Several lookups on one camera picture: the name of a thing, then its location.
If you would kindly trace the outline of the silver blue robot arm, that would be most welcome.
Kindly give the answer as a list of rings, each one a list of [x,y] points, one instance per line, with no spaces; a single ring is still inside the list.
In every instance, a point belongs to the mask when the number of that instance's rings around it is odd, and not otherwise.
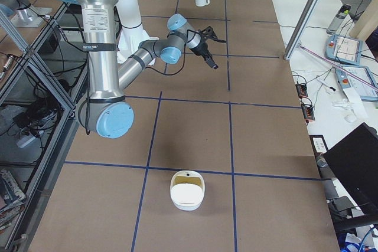
[[[167,37],[154,38],[143,28],[138,0],[62,1],[82,9],[89,83],[75,114],[87,132],[116,139],[131,128],[134,112],[123,91],[156,58],[175,64],[189,49],[217,68],[207,45],[207,40],[217,39],[212,27],[195,30],[186,18],[174,14],[167,22]]]

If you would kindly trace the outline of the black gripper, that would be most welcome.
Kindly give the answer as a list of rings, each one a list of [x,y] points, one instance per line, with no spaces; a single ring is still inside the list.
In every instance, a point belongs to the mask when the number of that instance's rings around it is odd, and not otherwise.
[[[201,40],[196,47],[191,49],[191,51],[197,56],[202,56],[204,61],[210,68],[215,70],[218,69],[219,66],[215,63],[210,55],[210,52],[208,51],[206,40]]]

